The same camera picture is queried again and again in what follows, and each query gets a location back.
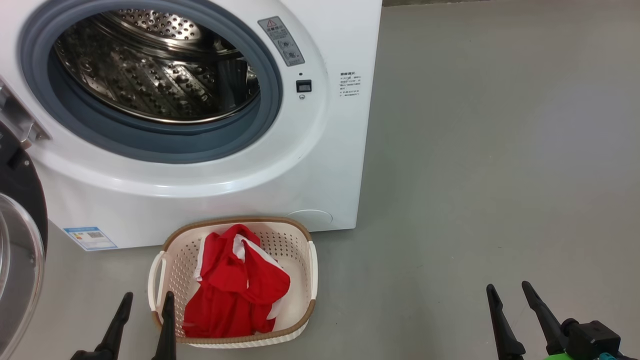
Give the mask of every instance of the red clothing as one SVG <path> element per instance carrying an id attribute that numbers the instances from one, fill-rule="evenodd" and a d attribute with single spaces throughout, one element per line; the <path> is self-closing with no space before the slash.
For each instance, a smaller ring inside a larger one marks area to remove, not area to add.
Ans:
<path id="1" fill-rule="evenodd" d="M 290 278 L 260 249 L 246 226 L 206 237 L 200 288 L 184 310 L 189 338 L 231 338 L 273 330 L 271 306 L 289 291 Z"/>

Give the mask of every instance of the laundry basket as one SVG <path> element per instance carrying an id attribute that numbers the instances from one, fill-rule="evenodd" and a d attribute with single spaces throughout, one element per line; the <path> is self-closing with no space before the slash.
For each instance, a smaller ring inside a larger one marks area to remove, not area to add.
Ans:
<path id="1" fill-rule="evenodd" d="M 289 274 L 291 285 L 272 332 L 238 338 L 187 338 L 182 330 L 184 308 L 200 286 L 193 278 L 200 240 L 244 224 L 260 238 L 260 246 Z M 246 348 L 283 343 L 297 338 L 307 326 L 316 304 L 316 247 L 309 232 L 288 218 L 227 218 L 187 225 L 175 231 L 156 256 L 148 279 L 149 306 L 161 327 L 161 311 L 167 291 L 175 295 L 175 339 L 204 348 Z"/>

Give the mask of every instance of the open washing machine door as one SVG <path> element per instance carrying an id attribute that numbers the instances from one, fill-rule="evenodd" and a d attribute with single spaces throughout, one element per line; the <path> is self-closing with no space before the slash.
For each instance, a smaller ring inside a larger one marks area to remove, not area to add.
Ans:
<path id="1" fill-rule="evenodd" d="M 4 111 L 0 117 L 0 360 L 5 360 L 40 295 L 47 211 L 33 162 L 22 148 L 26 142 L 7 128 Z"/>

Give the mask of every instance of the brown basket rim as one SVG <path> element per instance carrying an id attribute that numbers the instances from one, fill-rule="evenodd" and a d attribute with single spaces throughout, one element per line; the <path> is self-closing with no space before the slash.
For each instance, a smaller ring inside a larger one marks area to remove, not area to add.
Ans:
<path id="1" fill-rule="evenodd" d="M 169 246 L 173 243 L 173 241 L 182 233 L 186 231 L 196 229 L 198 227 L 211 226 L 211 225 L 223 225 L 223 224 L 247 224 L 252 222 L 281 222 L 289 225 L 293 225 L 298 228 L 304 235 L 307 241 L 311 241 L 311 234 L 307 230 L 307 228 L 301 223 L 284 217 L 231 217 L 231 218 L 221 218 L 216 220 L 204 220 L 200 222 L 194 222 L 189 225 L 185 225 L 180 229 L 176 230 L 169 236 L 167 241 L 164 243 L 162 250 L 167 251 Z M 279 338 L 281 336 L 286 336 L 294 333 L 298 329 L 300 329 L 303 325 L 309 321 L 311 314 L 314 312 L 314 308 L 316 307 L 316 300 L 312 299 L 309 302 L 309 306 L 307 311 L 302 316 L 298 322 L 294 325 L 278 330 L 267 332 L 265 334 L 258 335 L 250 335 L 250 336 L 240 336 L 237 338 L 176 338 L 175 342 L 183 343 L 183 344 L 201 344 L 201 345 L 220 345 L 220 344 L 231 344 L 231 343 L 247 343 L 250 341 L 261 341 L 273 338 Z M 151 315 L 153 317 L 154 322 L 156 323 L 158 329 L 162 329 L 162 323 L 160 322 L 160 314 L 157 311 L 151 311 Z"/>

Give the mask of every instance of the washing machine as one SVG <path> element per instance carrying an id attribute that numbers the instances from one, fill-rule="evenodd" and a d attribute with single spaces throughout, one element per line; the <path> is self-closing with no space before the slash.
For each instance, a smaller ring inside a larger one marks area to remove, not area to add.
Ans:
<path id="1" fill-rule="evenodd" d="M 356 226 L 380 0 L 1 8 L 0 120 L 30 158 L 12 166 L 85 250 L 237 215 Z"/>

